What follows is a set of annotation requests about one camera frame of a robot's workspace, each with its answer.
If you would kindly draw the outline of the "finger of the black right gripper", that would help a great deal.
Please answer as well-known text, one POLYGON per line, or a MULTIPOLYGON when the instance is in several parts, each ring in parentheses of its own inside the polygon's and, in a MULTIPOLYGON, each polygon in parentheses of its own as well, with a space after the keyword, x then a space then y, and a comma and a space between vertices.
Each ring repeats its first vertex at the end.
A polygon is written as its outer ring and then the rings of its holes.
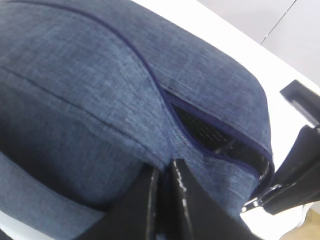
POLYGON ((320 200, 320 181, 300 180, 288 184, 269 185, 260 183, 249 201, 241 209, 244 214, 256 208, 263 208, 271 215, 279 214, 300 205, 320 200))

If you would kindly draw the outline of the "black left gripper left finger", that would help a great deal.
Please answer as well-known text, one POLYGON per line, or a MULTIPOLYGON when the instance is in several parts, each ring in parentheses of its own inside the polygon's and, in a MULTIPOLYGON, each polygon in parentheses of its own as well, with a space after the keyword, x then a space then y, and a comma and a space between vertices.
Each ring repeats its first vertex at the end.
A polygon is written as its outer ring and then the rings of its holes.
POLYGON ((129 190, 82 234, 83 240, 156 240, 170 233, 172 209, 160 170, 145 164, 129 190))

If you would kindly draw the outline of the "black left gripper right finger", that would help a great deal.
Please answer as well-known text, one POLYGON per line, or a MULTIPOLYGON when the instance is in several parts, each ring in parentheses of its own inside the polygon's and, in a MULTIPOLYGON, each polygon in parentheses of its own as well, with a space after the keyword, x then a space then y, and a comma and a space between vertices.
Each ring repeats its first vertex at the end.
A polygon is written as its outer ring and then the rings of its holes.
POLYGON ((211 199, 183 159, 170 165, 179 240, 258 240, 211 199))

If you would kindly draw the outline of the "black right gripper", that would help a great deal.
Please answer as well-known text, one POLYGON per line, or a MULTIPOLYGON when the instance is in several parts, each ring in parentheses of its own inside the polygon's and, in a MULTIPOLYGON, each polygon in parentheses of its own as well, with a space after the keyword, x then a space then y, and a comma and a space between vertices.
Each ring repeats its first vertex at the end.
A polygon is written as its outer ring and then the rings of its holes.
POLYGON ((284 87, 280 94, 312 125, 305 125, 289 151, 287 157, 275 172, 272 186, 292 185, 297 182, 320 156, 320 95, 298 80, 284 87))

